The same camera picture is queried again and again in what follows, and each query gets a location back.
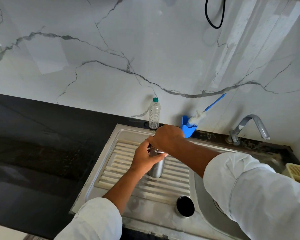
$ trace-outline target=black countertop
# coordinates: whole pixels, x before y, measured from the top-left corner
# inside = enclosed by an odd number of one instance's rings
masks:
[[[0,225],[53,239],[71,222],[69,210],[117,124],[149,129],[143,120],[0,94]],[[192,137],[225,144],[227,136]],[[242,139],[240,147],[300,164],[288,146]],[[159,238],[124,229],[122,239]]]

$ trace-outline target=person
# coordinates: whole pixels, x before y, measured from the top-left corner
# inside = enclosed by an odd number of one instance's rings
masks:
[[[151,143],[164,151],[150,157]],[[86,202],[56,240],[120,239],[124,208],[138,181],[168,154],[203,178],[204,187],[225,214],[252,240],[300,239],[300,183],[245,153],[219,153],[164,125],[137,149],[130,169],[102,197]]]

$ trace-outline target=blue brush handle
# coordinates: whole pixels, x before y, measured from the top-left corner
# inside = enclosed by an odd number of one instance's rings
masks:
[[[221,97],[219,97],[213,104],[211,104],[209,107],[207,107],[204,111],[208,111],[212,106],[214,106],[220,99],[222,99],[224,96],[226,95],[225,94],[222,94]]]

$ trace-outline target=white sleeve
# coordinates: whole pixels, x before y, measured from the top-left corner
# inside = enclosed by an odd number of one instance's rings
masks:
[[[249,238],[300,239],[300,183],[245,153],[215,157],[203,182]]]
[[[108,199],[94,198],[86,202],[55,240],[119,240],[122,218]]]

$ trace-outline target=clear plastic water bottle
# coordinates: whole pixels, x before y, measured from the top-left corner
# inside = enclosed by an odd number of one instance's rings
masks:
[[[149,127],[151,129],[157,129],[159,127],[160,110],[161,105],[159,103],[159,99],[154,97],[149,110]]]

